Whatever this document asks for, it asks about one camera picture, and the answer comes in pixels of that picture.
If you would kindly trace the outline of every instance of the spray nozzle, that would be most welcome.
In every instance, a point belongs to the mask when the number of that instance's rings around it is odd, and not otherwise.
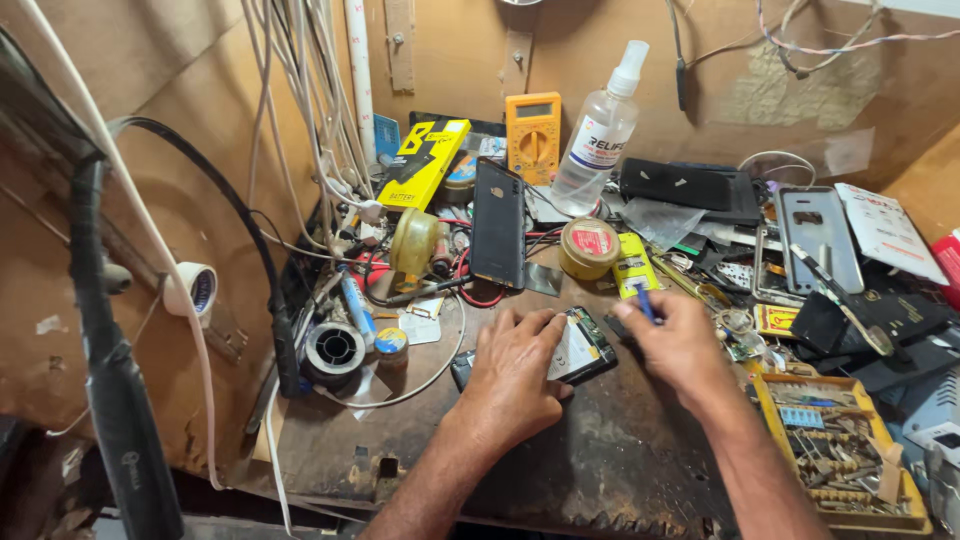
[[[630,41],[627,51],[623,53],[623,60],[616,67],[607,83],[607,90],[624,97],[634,95],[637,83],[640,82],[640,68],[650,52],[650,45],[646,41]]]

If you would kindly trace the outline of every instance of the plastic jar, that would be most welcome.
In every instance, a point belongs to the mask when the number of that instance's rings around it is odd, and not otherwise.
[[[585,281],[600,279],[620,258],[620,239],[613,227],[592,217],[578,217],[560,235],[560,267]]]
[[[439,224],[435,215],[418,209],[404,210],[390,247],[390,267],[417,277],[425,274],[437,243]]]

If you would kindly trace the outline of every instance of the hand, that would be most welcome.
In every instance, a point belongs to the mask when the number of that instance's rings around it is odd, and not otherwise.
[[[525,317],[507,309],[480,331],[467,388],[447,416],[469,426],[494,460],[563,415],[558,400],[573,386],[546,376],[565,327],[566,315],[553,309]]]
[[[657,326],[636,307],[636,298],[613,313],[636,338],[647,369],[673,386],[680,403],[698,418],[729,390],[737,390],[730,363],[720,354],[704,305],[693,298],[650,291],[650,306],[663,317]]]

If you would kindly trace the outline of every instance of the white pvc pipe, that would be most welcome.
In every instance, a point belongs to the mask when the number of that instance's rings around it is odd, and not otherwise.
[[[363,0],[344,0],[347,12],[347,39],[350,42],[350,67],[353,71],[353,99],[357,107],[357,128],[367,165],[376,163],[373,137],[373,96],[370,86],[370,53],[367,45],[367,17]]]

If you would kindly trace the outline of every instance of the masking tape roll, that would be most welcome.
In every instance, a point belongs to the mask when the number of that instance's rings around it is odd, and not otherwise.
[[[177,264],[177,272],[190,292],[191,304],[185,304],[173,283],[168,282],[163,288],[163,306],[171,314],[180,317],[186,317],[191,310],[196,311],[198,316],[206,315],[217,297],[216,270],[198,262],[181,262]]]

